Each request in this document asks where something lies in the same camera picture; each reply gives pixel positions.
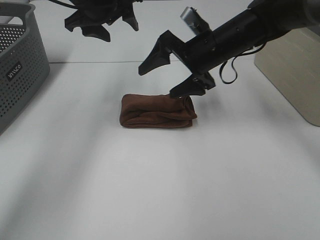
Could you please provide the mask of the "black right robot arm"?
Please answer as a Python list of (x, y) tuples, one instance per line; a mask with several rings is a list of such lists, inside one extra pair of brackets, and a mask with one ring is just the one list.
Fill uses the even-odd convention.
[(216, 86), (209, 71), (223, 67), (229, 59), (254, 54), (269, 41), (299, 28), (319, 25), (318, 0), (254, 0), (246, 10), (215, 30), (201, 18), (195, 8), (186, 7), (180, 16), (195, 37), (184, 42), (169, 30), (157, 39), (155, 46), (138, 67), (139, 75), (170, 64), (174, 54), (191, 75), (172, 88), (172, 98), (202, 96)]

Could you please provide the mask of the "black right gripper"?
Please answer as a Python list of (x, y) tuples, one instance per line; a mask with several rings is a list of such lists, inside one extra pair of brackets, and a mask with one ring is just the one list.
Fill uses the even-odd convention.
[(138, 67), (143, 76), (171, 63), (174, 54), (191, 72), (191, 75), (169, 91), (172, 98), (203, 96), (216, 86), (209, 71), (240, 54), (240, 29), (223, 25), (206, 30), (184, 42), (171, 31), (162, 33), (150, 54)]

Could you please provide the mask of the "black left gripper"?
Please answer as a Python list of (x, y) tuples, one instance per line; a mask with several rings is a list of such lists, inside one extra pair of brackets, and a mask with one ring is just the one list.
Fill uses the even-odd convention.
[(81, 28), (84, 37), (110, 42), (110, 33), (102, 25), (110, 26), (119, 18), (134, 31), (139, 30), (131, 0), (73, 0), (72, 3), (78, 10), (64, 20), (64, 26), (70, 32)]

